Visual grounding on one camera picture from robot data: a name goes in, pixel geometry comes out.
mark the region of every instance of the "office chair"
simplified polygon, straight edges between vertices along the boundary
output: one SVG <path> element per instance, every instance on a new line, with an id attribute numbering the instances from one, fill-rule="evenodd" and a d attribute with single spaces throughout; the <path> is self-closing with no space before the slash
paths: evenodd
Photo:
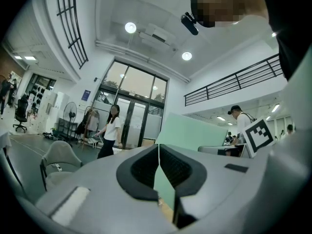
<path id="1" fill-rule="evenodd" d="M 83 166 L 67 142 L 61 140 L 53 142 L 48 152 L 41 158 L 40 163 L 41 177 L 46 191 L 51 190 L 72 174 L 72 172 L 54 172 L 47 175 L 46 167 L 54 163 L 67 163 L 76 167 Z"/>
<path id="2" fill-rule="evenodd" d="M 23 122 L 27 122 L 26 117 L 26 109 L 28 106 L 28 102 L 26 100 L 18 100 L 18 107 L 15 109 L 15 119 L 19 121 L 19 124 L 14 124 L 13 127 L 17 126 L 15 131 L 18 130 L 18 128 L 22 128 L 24 130 L 24 133 L 27 131 L 27 127 L 23 126 Z"/>

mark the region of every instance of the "light green partition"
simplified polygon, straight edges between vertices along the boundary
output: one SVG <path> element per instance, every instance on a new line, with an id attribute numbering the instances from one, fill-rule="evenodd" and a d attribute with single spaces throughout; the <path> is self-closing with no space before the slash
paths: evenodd
<path id="1" fill-rule="evenodd" d="M 199 146 L 222 146 L 226 134 L 225 128 L 170 113 L 161 127 L 156 144 L 175 145 L 197 152 Z M 154 188 L 173 209 L 175 190 L 160 166 L 156 171 Z"/>

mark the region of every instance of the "white ceiling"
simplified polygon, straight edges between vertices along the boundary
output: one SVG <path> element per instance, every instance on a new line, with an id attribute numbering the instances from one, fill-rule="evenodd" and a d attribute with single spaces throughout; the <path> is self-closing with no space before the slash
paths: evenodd
<path id="1" fill-rule="evenodd" d="M 199 35 L 193 36 L 181 23 L 180 17 L 191 12 L 190 0 L 101 0 L 100 41 L 127 47 L 130 39 L 124 25 L 134 22 L 134 34 L 130 49 L 153 58 L 164 65 L 189 77 L 216 58 L 238 48 L 255 36 L 267 37 L 271 29 L 259 17 L 246 17 L 236 25 L 226 28 L 204 28 L 197 25 Z M 160 52 L 141 42 L 138 32 L 145 30 L 149 23 L 163 28 L 176 36 L 176 42 L 166 53 Z M 193 58 L 184 61 L 183 52 L 191 52 Z"/>
<path id="2" fill-rule="evenodd" d="M 36 23 L 31 3 L 26 3 L 6 33 L 3 45 L 13 56 L 21 56 L 29 69 L 51 78 L 70 78 L 59 64 Z M 26 60 L 34 56 L 36 60 Z"/>
<path id="3" fill-rule="evenodd" d="M 276 104 L 280 104 L 280 106 L 274 113 L 272 113 L 272 110 Z M 228 123 L 236 125 L 236 120 L 227 113 L 232 106 L 233 105 L 229 105 L 227 107 L 200 111 L 193 114 L 188 114 L 186 116 L 218 126 L 228 126 Z M 239 106 L 243 112 L 250 114 L 254 118 L 260 118 L 262 116 L 266 118 L 271 116 L 269 120 L 273 120 L 289 116 L 288 110 L 284 105 L 279 93 L 273 93 L 264 97 L 245 101 L 240 103 Z M 217 116 L 221 116 L 225 119 L 225 121 L 218 119 Z"/>

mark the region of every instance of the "white t-shirt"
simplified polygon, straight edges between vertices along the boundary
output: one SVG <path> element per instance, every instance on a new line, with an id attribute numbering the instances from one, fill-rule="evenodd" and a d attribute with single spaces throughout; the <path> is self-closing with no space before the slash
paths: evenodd
<path id="1" fill-rule="evenodd" d="M 247 115 L 243 114 L 243 112 L 240 113 L 240 115 L 237 117 L 237 132 L 241 133 L 243 129 L 251 123 L 252 122 Z"/>
<path id="2" fill-rule="evenodd" d="M 106 132 L 104 138 L 106 140 L 116 140 L 117 138 L 117 127 L 120 127 L 119 117 L 116 117 L 114 122 L 111 123 L 112 120 L 107 124 Z"/>

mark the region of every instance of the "long black hair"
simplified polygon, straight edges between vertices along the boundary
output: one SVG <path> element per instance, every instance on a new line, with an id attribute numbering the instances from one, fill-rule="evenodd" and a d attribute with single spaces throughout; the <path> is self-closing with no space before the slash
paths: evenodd
<path id="1" fill-rule="evenodd" d="M 112 120 L 111 123 L 114 122 L 114 120 L 116 119 L 116 117 L 119 117 L 119 112 L 120 112 L 120 108 L 119 106 L 116 104 L 116 105 L 113 105 L 112 107 L 116 107 L 117 108 L 117 114 L 115 114 L 115 116 L 113 117 L 113 115 L 111 114 L 111 111 L 109 111 L 109 116 L 108 116 L 108 119 L 107 119 L 107 124 Z"/>

